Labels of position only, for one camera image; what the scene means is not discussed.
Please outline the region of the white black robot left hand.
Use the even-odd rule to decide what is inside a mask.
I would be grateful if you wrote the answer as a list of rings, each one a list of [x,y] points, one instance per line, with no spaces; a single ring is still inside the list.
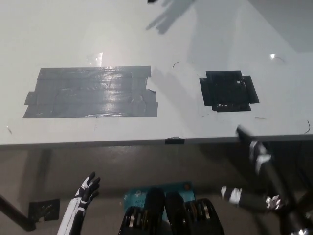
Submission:
[[[92,172],[80,185],[71,199],[63,216],[57,235],[80,235],[87,208],[92,200],[99,195],[101,178],[95,179]]]

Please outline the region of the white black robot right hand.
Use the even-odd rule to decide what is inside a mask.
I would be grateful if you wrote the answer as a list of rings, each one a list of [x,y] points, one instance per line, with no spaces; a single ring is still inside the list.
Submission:
[[[222,186],[222,199],[255,212],[275,212],[279,216],[298,213],[296,200],[274,164],[274,156],[243,127],[238,126],[236,132],[240,142],[248,146],[248,159],[256,176],[266,181],[269,195],[260,196],[242,188]]]

